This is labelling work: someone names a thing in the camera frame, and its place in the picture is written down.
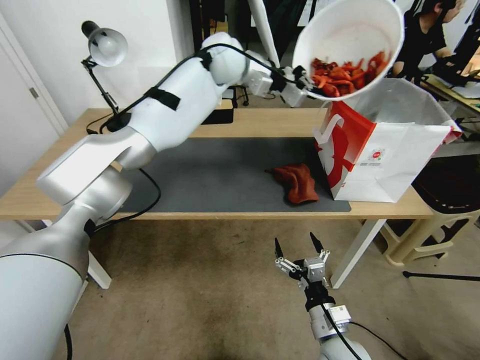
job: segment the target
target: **cloth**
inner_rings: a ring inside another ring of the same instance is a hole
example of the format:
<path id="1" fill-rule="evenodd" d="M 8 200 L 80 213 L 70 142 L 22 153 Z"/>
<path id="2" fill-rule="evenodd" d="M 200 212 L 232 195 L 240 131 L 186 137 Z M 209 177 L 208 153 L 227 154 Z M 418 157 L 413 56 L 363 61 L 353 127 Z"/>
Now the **cloth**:
<path id="1" fill-rule="evenodd" d="M 319 200 L 315 192 L 315 180 L 310 175 L 309 167 L 304 163 L 275 167 L 265 171 L 271 173 L 273 178 L 288 190 L 287 198 L 292 204 Z"/>
<path id="2" fill-rule="evenodd" d="M 404 62 L 403 74 L 399 77 L 414 76 L 424 55 L 434 53 L 447 46 L 441 23 L 435 24 L 428 33 L 423 33 L 420 27 L 420 15 L 415 15 L 405 23 L 405 40 L 396 58 Z"/>
<path id="3" fill-rule="evenodd" d="M 263 3 L 276 53 L 281 60 L 294 38 L 307 0 L 263 0 Z"/>

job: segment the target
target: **bag handle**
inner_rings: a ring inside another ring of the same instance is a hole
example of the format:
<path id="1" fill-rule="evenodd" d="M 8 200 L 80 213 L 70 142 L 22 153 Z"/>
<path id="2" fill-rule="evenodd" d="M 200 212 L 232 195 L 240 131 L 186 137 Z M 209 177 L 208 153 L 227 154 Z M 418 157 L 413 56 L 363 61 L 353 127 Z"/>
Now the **bag handle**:
<path id="1" fill-rule="evenodd" d="M 344 118 L 341 117 L 339 114 L 335 114 L 331 117 L 330 121 L 328 122 L 328 125 L 326 126 L 325 131 L 322 133 L 318 127 L 313 129 L 313 137 L 315 138 L 316 142 L 318 144 L 325 144 L 327 141 L 329 141 L 330 136 L 332 135 L 332 132 L 334 131 L 335 125 L 340 120 L 343 120 Z"/>

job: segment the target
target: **door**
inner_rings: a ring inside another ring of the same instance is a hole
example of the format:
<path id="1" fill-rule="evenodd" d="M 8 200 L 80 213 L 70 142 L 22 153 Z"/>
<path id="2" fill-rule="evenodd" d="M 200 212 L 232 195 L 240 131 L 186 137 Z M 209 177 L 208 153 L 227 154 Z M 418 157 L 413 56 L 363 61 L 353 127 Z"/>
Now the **door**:
<path id="1" fill-rule="evenodd" d="M 0 197 L 67 128 L 61 115 L 52 119 L 52 100 L 32 72 L 0 14 Z"/>

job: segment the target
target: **black stand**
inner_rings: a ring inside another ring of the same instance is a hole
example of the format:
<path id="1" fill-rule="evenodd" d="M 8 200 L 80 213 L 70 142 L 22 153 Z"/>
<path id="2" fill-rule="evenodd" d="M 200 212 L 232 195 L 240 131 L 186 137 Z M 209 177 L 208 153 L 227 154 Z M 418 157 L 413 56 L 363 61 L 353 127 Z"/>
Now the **black stand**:
<path id="1" fill-rule="evenodd" d="M 245 86 L 240 86 L 243 90 L 243 93 L 245 95 L 245 101 L 242 103 L 243 106 L 247 107 L 250 104 L 249 101 L 249 94 L 247 93 L 247 88 Z"/>
<path id="2" fill-rule="evenodd" d="M 424 274 L 419 272 L 403 271 L 403 276 L 406 278 L 433 278 L 433 279 L 450 279 L 450 280 L 465 280 L 480 282 L 480 276 L 466 276 L 466 275 L 442 275 L 442 274 Z"/>
<path id="3" fill-rule="evenodd" d="M 121 128 L 124 128 L 126 125 L 128 125 L 131 114 L 129 112 L 126 112 L 119 116 L 119 106 L 117 105 L 117 102 L 108 92 L 104 90 L 104 88 L 94 74 L 93 68 L 97 66 L 97 63 L 92 60 L 91 56 L 89 56 L 86 59 L 82 60 L 81 64 L 88 71 L 96 87 L 100 90 L 101 96 L 105 99 L 106 103 L 113 112 L 113 116 L 107 120 L 106 128 L 108 129 L 108 131 L 113 133 L 120 130 Z"/>

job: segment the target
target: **chair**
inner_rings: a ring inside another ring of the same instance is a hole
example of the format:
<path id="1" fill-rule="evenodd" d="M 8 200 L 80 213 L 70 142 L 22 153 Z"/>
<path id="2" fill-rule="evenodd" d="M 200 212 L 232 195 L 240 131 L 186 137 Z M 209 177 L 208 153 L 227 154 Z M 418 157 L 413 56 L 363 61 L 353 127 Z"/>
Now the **chair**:
<path id="1" fill-rule="evenodd" d="M 407 225 L 398 220 L 385 223 L 380 230 L 388 245 L 384 255 L 394 265 L 445 256 L 480 217 L 480 170 L 475 156 L 432 159 L 412 185 L 433 216 Z"/>

